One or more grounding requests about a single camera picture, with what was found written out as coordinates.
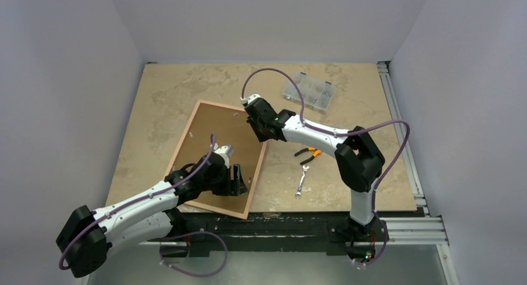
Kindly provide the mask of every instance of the robotic arm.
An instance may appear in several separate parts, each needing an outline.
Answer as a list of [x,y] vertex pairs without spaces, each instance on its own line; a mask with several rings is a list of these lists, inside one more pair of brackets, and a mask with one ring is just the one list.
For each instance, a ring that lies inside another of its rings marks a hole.
[[[381,175],[385,163],[384,156],[368,133],[350,137],[339,136],[360,131],[362,127],[348,131],[326,127],[309,120],[302,122],[300,116],[293,111],[284,109],[276,113],[258,94],[249,96],[246,101],[242,100],[242,103],[249,115],[247,122],[261,142],[269,139],[296,142],[316,147],[333,156],[337,161],[342,181],[351,189],[351,219],[362,226],[371,223],[374,188],[372,185]],[[308,128],[306,124],[320,130],[333,131],[334,135]]]
[[[80,278],[92,273],[106,258],[132,245],[187,233],[185,220],[176,207],[196,199],[203,191],[220,196],[247,192],[240,165],[229,166],[232,147],[215,144],[213,150],[209,158],[204,156],[197,164],[172,171],[163,181],[125,201],[92,211],[87,206],[74,210],[56,241],[60,251],[66,253],[73,275]],[[181,180],[184,182],[174,188]],[[81,235],[90,225],[93,227]]]

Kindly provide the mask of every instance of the orange pliers handle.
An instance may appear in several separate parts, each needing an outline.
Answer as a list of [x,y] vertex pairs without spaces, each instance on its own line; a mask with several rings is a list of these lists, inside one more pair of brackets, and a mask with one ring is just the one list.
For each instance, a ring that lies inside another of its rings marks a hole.
[[306,147],[306,148],[299,150],[297,153],[295,153],[295,156],[300,156],[302,153],[306,153],[306,152],[314,152],[314,153],[313,153],[313,156],[309,157],[307,160],[300,162],[300,165],[304,165],[304,164],[307,164],[313,161],[318,155],[322,153],[320,150],[317,150],[314,147]]

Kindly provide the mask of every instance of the table surface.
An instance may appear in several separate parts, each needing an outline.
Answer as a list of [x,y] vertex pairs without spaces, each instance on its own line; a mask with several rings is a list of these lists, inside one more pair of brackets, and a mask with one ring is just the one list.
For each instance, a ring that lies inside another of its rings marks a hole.
[[[241,106],[241,87],[248,75],[263,67],[274,67],[293,75],[304,72],[337,86],[327,113],[306,109],[305,117],[330,127],[370,127],[392,119],[375,64],[148,64],[139,89],[114,173],[107,205],[136,195],[163,179],[170,158],[198,99]],[[265,71],[250,81],[246,96],[258,93],[278,112],[300,111],[286,100],[286,79]],[[387,163],[399,144],[392,126],[370,133]],[[256,185],[252,212],[350,210],[349,188],[341,181],[333,157],[322,154],[312,161],[302,199],[295,199],[304,157],[294,157],[302,145],[268,141],[267,152]],[[202,211],[180,206],[182,211]],[[380,185],[378,210],[415,210],[405,164],[400,158]]]

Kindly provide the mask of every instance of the cork board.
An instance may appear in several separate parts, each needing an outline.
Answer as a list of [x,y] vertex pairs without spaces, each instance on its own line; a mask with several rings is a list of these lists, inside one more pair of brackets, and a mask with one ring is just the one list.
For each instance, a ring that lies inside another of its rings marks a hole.
[[165,175],[173,167],[181,168],[188,163],[196,163],[206,153],[205,149],[210,146],[210,135],[215,132],[219,146],[233,146],[234,153],[230,163],[240,164],[248,191],[240,196],[216,196],[206,191],[185,204],[241,219],[247,218],[266,143],[258,141],[246,120],[247,114],[243,108],[202,100],[197,102]]

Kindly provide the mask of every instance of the purple cable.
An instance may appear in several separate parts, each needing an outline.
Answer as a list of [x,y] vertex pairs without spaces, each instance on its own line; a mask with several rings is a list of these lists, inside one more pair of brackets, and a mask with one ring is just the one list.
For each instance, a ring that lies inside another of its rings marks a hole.
[[[205,163],[209,160],[209,158],[211,157],[211,155],[212,155],[212,153],[214,151],[214,145],[215,144],[216,144],[216,133],[213,133],[212,136],[211,136],[211,148],[210,148],[209,152],[207,153],[207,155],[205,156],[205,158],[203,159],[203,161],[198,165],[198,167],[194,171],[192,171],[187,177],[182,179],[179,183],[176,183],[172,187],[168,187],[168,188],[159,190],[157,192],[154,192],[154,193],[152,193],[152,195],[153,196],[157,196],[159,194],[163,194],[163,193],[165,193],[167,191],[170,191],[171,189],[177,188],[181,184],[183,184],[183,183],[187,182],[189,179],[191,179],[205,165]],[[125,204],[123,204],[123,205],[111,210],[109,212],[109,214],[110,214],[110,216],[115,215],[120,210],[123,210],[124,208],[129,207],[129,206],[131,206],[131,205],[133,205],[135,203],[138,203],[139,201],[143,201],[145,199],[150,199],[150,196],[149,195],[144,195],[144,196],[140,196],[138,198],[135,198],[133,200],[130,200],[129,202],[127,202],[127,203],[125,203]],[[94,222],[92,222],[91,224],[89,224],[81,232],[79,232],[79,234],[64,249],[64,252],[62,253],[62,256],[60,257],[60,262],[58,263],[58,268],[62,269],[63,271],[70,268],[69,266],[64,266],[64,260],[66,258],[66,255],[68,254],[68,252],[73,247],[73,245],[76,244],[78,242],[78,240],[81,237],[83,237],[89,230],[91,230],[93,227],[95,227],[96,225],[98,225],[99,223],[101,223],[102,221],[104,221],[106,219],[107,219],[106,216],[102,216],[102,217],[98,218],[97,220],[95,220]],[[227,246],[225,245],[223,240],[221,240],[221,238],[219,240],[220,240],[220,242],[222,242],[223,247],[225,247],[225,249],[226,249]]]
[[159,249],[159,258],[161,259],[161,263],[163,263],[164,265],[168,266],[171,269],[179,271],[180,273],[183,273],[183,274],[187,274],[187,275],[189,275],[191,277],[207,278],[207,277],[210,277],[210,276],[214,276],[215,274],[219,273],[225,267],[225,264],[227,263],[227,245],[221,239],[221,237],[219,237],[217,234],[212,233],[212,232],[208,232],[208,231],[197,231],[197,232],[190,232],[190,233],[183,234],[183,235],[178,235],[177,237],[165,237],[165,238],[162,238],[162,240],[167,240],[167,241],[178,240],[179,238],[191,237],[192,235],[196,235],[196,234],[211,235],[211,236],[217,238],[217,240],[219,240],[219,242],[223,246],[223,250],[225,252],[225,256],[223,257],[223,261],[222,261],[221,265],[215,271],[212,271],[212,272],[206,273],[206,274],[196,274],[196,273],[191,273],[189,271],[185,271],[185,270],[183,270],[181,268],[178,268],[177,266],[174,266],[174,265],[171,265],[170,263],[167,263],[165,261],[165,259],[163,259],[163,255],[161,254],[161,249]]
[[322,128],[319,128],[319,127],[314,127],[312,125],[310,125],[309,123],[305,122],[304,121],[304,99],[302,98],[302,93],[300,92],[300,88],[298,87],[298,85],[296,84],[296,82],[293,80],[293,78],[291,78],[289,75],[287,75],[284,71],[280,71],[278,69],[275,69],[275,68],[261,68],[259,70],[256,70],[254,71],[251,75],[249,75],[249,77],[247,77],[247,80],[245,81],[244,83],[244,86],[242,88],[242,98],[245,98],[244,97],[244,93],[245,93],[245,87],[247,86],[247,83],[249,82],[249,80],[251,79],[251,77],[254,76],[254,74],[258,73],[258,72],[261,72],[261,71],[274,71],[274,72],[278,72],[280,74],[282,74],[283,76],[285,76],[289,81],[291,81],[291,83],[293,84],[293,86],[295,87],[296,89],[296,92],[298,92],[298,96],[300,97],[300,104],[301,104],[301,107],[300,107],[300,121],[308,128],[310,129],[313,129],[315,131],[318,131],[318,132],[321,132],[321,133],[325,133],[325,134],[328,134],[328,135],[332,135],[334,137],[350,137],[350,136],[357,136],[357,135],[361,135],[361,134],[364,134],[364,133],[367,133],[367,132],[370,132],[370,131],[373,131],[373,130],[377,130],[379,128],[382,128],[382,127],[385,127],[387,125],[391,125],[391,124],[403,124],[405,127],[406,127],[406,133],[405,133],[405,137],[403,139],[403,142],[401,143],[401,146],[399,147],[399,150],[397,151],[397,153],[395,154],[395,157],[393,157],[393,160],[390,162],[390,164],[386,167],[386,170],[381,174],[381,176],[379,177],[379,179],[377,180],[377,183],[375,183],[375,185],[373,186],[373,194],[372,194],[372,212],[373,212],[373,215],[375,216],[375,218],[381,223],[382,227],[384,228],[384,242],[382,244],[382,247],[379,251],[379,253],[377,253],[377,255],[375,255],[375,258],[373,258],[372,260],[370,260],[367,264],[365,265],[370,265],[374,262],[376,262],[379,257],[382,255],[382,253],[384,252],[384,250],[386,249],[386,244],[388,243],[388,228],[386,227],[386,222],[384,222],[383,220],[380,219],[380,217],[378,216],[378,213],[377,213],[377,210],[375,209],[375,193],[377,192],[377,188],[379,187],[379,184],[380,182],[384,179],[384,177],[386,177],[386,174],[388,174],[388,172],[390,171],[390,169],[393,167],[393,165],[395,164],[395,162],[397,161],[397,159],[399,159],[399,157],[401,156],[401,154],[403,153],[403,150],[405,149],[405,146],[406,146],[406,143],[408,142],[408,138],[410,137],[410,125],[407,123],[407,121],[405,120],[401,120],[401,119],[393,119],[393,120],[388,120],[387,122],[383,122],[381,124],[378,124],[378,125],[374,125],[373,127],[369,127],[369,128],[366,128],[366,129],[363,129],[363,130],[360,130],[360,131],[356,131],[356,132],[349,132],[349,133],[337,133],[337,134],[333,134],[333,131],[328,131],[326,129],[322,129]]

